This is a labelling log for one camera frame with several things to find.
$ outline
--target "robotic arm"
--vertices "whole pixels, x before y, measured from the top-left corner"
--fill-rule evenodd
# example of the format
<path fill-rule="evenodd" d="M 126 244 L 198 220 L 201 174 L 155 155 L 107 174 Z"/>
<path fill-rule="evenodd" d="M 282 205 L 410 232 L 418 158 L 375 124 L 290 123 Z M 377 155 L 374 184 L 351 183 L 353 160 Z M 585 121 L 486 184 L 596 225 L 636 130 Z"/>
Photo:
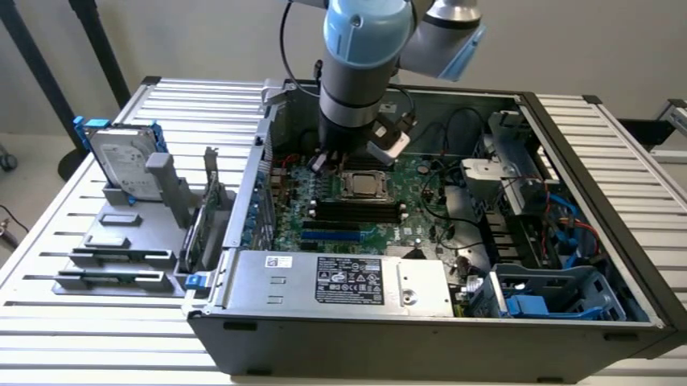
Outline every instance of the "robotic arm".
<path fill-rule="evenodd" d="M 327 8 L 321 85 L 322 154 L 311 169 L 362 146 L 386 164 L 410 144 L 415 112 L 379 113 L 399 68 L 457 81 L 485 27 L 477 0 L 302 0 Z"/>

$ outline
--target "black pole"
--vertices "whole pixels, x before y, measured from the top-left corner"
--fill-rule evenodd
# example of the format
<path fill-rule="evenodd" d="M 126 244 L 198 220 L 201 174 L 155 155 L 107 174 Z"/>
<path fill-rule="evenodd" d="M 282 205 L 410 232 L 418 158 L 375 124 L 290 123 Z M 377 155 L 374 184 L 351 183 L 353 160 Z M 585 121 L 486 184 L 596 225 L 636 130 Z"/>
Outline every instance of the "black pole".
<path fill-rule="evenodd" d="M 55 76 L 53 76 L 51 68 L 47 66 L 42 51 L 31 37 L 30 30 L 25 24 L 25 20 L 22 19 L 14 0 L 0 0 L 0 19 L 9 29 L 10 36 L 13 37 L 14 43 L 19 48 L 19 52 L 25 57 L 25 61 L 30 66 L 31 73 L 42 86 L 43 93 L 51 103 L 55 114 L 58 114 L 58 119 L 63 124 L 65 131 L 75 144 L 77 149 L 65 156 L 63 161 L 61 161 L 61 166 L 58 167 L 61 176 L 67 180 L 75 172 L 77 167 L 79 167 L 81 162 L 89 155 L 89 150 L 86 150 L 82 145 L 82 140 L 75 132 L 75 126 L 73 123 L 75 113 L 73 112 L 67 98 L 65 98 L 63 90 L 55 80 Z"/>
<path fill-rule="evenodd" d="M 113 94 L 118 100 L 119 108 L 123 109 L 131 99 L 130 88 L 127 87 L 118 58 L 115 57 L 115 52 L 107 40 L 106 30 L 101 23 L 97 0 L 69 0 L 69 3 L 73 6 L 73 10 L 75 10 L 77 16 L 79 16 L 82 26 L 85 26 L 86 35 L 91 41 L 101 67 L 106 73 Z"/>

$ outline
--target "motherboard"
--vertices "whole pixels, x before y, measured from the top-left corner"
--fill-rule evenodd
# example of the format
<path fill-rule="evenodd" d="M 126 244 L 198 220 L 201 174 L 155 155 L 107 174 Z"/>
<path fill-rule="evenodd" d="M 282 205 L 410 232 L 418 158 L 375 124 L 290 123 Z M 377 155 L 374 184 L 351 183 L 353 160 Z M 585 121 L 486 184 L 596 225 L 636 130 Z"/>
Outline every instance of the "motherboard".
<path fill-rule="evenodd" d="M 405 155 L 393 166 L 354 158 L 342 170 L 321 175 L 307 159 L 285 161 L 277 162 L 271 179 L 275 250 L 402 257 L 421 249 L 430 259 L 455 260 L 438 240 L 450 222 L 425 209 L 446 212 L 443 181 L 430 179 L 443 167 L 439 158 Z M 457 246 L 447 239 L 445 244 Z"/>

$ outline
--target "floor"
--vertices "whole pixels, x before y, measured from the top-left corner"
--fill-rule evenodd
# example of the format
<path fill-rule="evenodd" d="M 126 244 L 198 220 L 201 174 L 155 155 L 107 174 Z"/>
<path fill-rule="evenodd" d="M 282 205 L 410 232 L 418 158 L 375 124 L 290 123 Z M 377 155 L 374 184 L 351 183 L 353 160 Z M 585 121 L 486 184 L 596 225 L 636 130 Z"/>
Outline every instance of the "floor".
<path fill-rule="evenodd" d="M 15 170 L 0 171 L 0 204 L 31 228 L 63 188 L 58 164 L 75 147 L 67 136 L 0 133 L 0 143 L 19 159 Z M 0 209 L 0 220 L 6 218 Z M 17 224 L 10 225 L 10 231 L 21 240 L 25 238 L 26 233 Z M 0 247 L 0 266 L 10 255 L 11 252 Z"/>

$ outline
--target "warning label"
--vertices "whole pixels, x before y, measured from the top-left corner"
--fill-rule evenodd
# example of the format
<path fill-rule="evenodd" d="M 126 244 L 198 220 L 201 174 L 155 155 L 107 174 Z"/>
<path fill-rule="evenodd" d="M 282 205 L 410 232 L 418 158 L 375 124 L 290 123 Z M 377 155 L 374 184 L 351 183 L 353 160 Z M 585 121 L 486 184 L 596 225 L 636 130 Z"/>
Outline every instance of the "warning label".
<path fill-rule="evenodd" d="M 315 285 L 321 303 L 385 305 L 379 259 L 318 257 Z"/>

